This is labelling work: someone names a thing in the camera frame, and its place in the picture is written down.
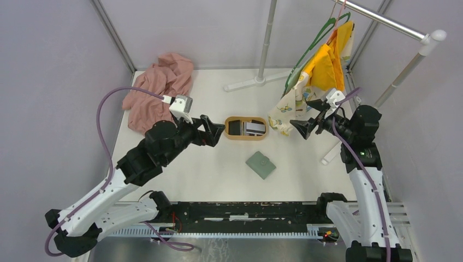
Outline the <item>pink clothes hanger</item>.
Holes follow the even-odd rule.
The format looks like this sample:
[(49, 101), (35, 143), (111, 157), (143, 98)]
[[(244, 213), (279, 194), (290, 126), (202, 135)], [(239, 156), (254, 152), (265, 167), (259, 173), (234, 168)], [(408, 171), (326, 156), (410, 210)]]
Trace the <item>pink clothes hanger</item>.
[(334, 23), (334, 26), (333, 26), (333, 29), (331, 30), (331, 34), (329, 35), (328, 39), (327, 39), (327, 42), (326, 44), (329, 45), (329, 43), (331, 42), (332, 38), (334, 37), (334, 33), (337, 29), (337, 24), (339, 22), (339, 19), (341, 17), (341, 14), (342, 12), (345, 10), (345, 5), (346, 5), (346, 1), (343, 1), (343, 3), (341, 4), (341, 8), (339, 9), (339, 12), (338, 12), (338, 15), (335, 16), (335, 10), (336, 10), (336, 6), (338, 5), (338, 0), (335, 0), (334, 1), (334, 5), (333, 5), (333, 8), (332, 8), (332, 11), (331, 11), (331, 14), (330, 14), (330, 17), (334, 17), (335, 18), (335, 23)]

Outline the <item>yellow oval card tray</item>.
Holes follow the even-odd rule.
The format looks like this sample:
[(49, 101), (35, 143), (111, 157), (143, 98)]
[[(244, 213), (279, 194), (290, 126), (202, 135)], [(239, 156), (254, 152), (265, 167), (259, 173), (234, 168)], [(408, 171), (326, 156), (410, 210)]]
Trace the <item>yellow oval card tray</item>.
[(261, 117), (230, 116), (224, 124), (225, 136), (230, 140), (263, 140), (269, 129), (266, 120)]

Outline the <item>white clothes rack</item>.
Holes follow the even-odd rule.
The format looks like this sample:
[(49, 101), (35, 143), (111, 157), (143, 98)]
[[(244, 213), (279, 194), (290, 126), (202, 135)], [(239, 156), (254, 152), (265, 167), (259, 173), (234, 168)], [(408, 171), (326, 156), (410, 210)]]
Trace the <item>white clothes rack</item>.
[[(331, 1), (279, 1), (268, 65), (290, 67), (328, 19)], [(440, 43), (381, 106), (378, 145), (391, 172), (456, 168), (461, 91), (462, 1), (391, 1), (386, 15), (423, 33), (444, 30)], [(420, 44), (384, 25), (353, 67), (362, 100), (372, 104), (418, 52)]]

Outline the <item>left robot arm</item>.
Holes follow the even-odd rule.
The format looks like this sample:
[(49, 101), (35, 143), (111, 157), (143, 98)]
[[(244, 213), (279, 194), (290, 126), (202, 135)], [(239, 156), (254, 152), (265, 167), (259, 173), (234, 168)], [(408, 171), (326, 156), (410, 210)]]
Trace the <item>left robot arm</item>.
[(166, 222), (171, 217), (171, 203), (162, 191), (153, 191), (148, 199), (125, 207), (113, 206), (160, 175), (189, 145), (216, 146), (224, 130), (224, 124), (212, 123), (206, 115), (192, 122), (183, 118), (156, 122), (92, 191), (67, 209), (51, 209), (45, 214), (59, 255), (79, 257), (110, 234), (136, 223)]

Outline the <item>pink crumpled cloth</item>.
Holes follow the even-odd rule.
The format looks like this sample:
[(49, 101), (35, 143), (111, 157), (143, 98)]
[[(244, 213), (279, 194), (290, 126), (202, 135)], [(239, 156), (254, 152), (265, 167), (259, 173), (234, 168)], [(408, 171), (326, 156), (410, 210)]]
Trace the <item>pink crumpled cloth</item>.
[[(164, 53), (158, 56), (157, 63), (151, 64), (135, 79), (134, 87), (159, 96), (187, 96), (193, 85), (193, 69), (190, 59), (178, 53)], [(169, 104), (140, 91), (129, 91), (122, 109), (129, 111), (128, 128), (142, 135), (158, 121), (173, 121)]]

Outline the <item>aluminium frame rails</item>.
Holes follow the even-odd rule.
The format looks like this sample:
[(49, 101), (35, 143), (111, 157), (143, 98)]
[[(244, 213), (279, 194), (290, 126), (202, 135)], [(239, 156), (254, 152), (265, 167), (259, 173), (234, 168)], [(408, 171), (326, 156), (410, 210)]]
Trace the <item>aluminium frame rails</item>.
[(347, 261), (412, 261), (411, 250), (396, 239), (391, 221), (371, 223), (367, 236), (358, 212), (343, 195), (323, 193), (315, 202), (171, 203), (150, 198), (132, 205), (115, 206), (91, 223), (82, 236), (73, 238), (68, 251), (76, 257), (113, 235), (171, 237), (288, 237), (346, 244)]

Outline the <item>white striped card in tray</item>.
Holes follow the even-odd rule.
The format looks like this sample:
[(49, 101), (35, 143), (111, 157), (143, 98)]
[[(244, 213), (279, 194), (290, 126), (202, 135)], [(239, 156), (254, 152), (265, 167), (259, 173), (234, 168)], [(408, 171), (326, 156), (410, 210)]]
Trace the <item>white striped card in tray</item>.
[(266, 125), (262, 123), (245, 122), (245, 135), (262, 136), (266, 133)]

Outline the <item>green clothes hanger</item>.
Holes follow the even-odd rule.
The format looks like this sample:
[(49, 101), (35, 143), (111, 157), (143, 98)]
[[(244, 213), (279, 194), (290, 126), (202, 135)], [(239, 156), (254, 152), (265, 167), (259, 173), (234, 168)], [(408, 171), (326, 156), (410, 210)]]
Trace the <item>green clothes hanger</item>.
[[(348, 22), (351, 18), (351, 12), (348, 11), (344, 14), (341, 15), (340, 17), (340, 20), (342, 19), (345, 19), (346, 22)], [(335, 18), (334, 17), (330, 17), (326, 23), (321, 27), (321, 29), (318, 31), (317, 35), (315, 36), (314, 40), (312, 41), (312, 43), (308, 46), (308, 48), (305, 50), (305, 52), (302, 54), (302, 56), (298, 59), (296, 65), (292, 68), (292, 70), (290, 71), (286, 81), (285, 81), (285, 84), (284, 84), (284, 91), (282, 93), (282, 96), (281, 97), (284, 97), (288, 92), (289, 90), (291, 89), (292, 86), (295, 85), (295, 82), (294, 82), (294, 78), (296, 77), (296, 70), (297, 69), (300, 69), (305, 57), (307, 56), (307, 54), (313, 50), (313, 48), (328, 34), (331, 32), (331, 30), (333, 29), (333, 26), (334, 26), (334, 23), (335, 23)]]

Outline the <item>yellow hanging garment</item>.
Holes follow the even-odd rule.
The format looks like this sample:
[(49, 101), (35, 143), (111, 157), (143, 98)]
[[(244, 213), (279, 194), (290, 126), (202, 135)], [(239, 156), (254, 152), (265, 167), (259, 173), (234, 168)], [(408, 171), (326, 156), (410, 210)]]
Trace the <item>yellow hanging garment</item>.
[(323, 44), (301, 72), (308, 76), (307, 87), (321, 91), (335, 88), (345, 90), (343, 68), (351, 59), (355, 23), (348, 21), (334, 31), (326, 44)]

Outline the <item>black card in tray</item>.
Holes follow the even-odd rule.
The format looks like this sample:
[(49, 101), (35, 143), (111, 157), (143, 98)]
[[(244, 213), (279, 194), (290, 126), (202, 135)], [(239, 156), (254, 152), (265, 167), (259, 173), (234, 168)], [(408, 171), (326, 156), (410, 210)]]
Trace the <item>black card in tray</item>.
[(240, 136), (241, 135), (241, 121), (233, 120), (229, 121), (228, 134), (231, 136)]

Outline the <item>cartoon print hanging garment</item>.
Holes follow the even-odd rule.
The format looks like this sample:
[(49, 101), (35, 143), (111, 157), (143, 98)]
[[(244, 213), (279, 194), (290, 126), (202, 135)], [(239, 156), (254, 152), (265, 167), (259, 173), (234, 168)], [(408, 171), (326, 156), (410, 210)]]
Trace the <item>cartoon print hanging garment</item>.
[(306, 113), (311, 109), (311, 107), (307, 106), (306, 101), (319, 99), (326, 92), (315, 87), (307, 87), (308, 76), (301, 75), (305, 65), (314, 58), (316, 52), (317, 50), (308, 61), (300, 66), (300, 69), (296, 70), (296, 77), (294, 78), (295, 85), (291, 87), (289, 92), (282, 97), (277, 105), (268, 113), (270, 128), (282, 135), (288, 136), (293, 129), (290, 120), (306, 116)]

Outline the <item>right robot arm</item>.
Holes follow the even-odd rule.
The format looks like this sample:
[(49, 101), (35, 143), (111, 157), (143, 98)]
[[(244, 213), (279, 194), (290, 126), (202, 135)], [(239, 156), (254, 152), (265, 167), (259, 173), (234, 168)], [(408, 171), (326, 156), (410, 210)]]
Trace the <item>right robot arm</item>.
[(374, 143), (382, 115), (369, 105), (354, 110), (350, 119), (338, 115), (341, 102), (309, 101), (316, 118), (290, 123), (307, 139), (311, 132), (327, 131), (341, 142), (341, 159), (357, 197), (359, 219), (348, 203), (334, 193), (319, 197), (315, 214), (323, 223), (333, 222), (346, 245), (346, 261), (413, 261), (412, 251), (401, 247), (390, 220), (384, 195), (382, 162)]

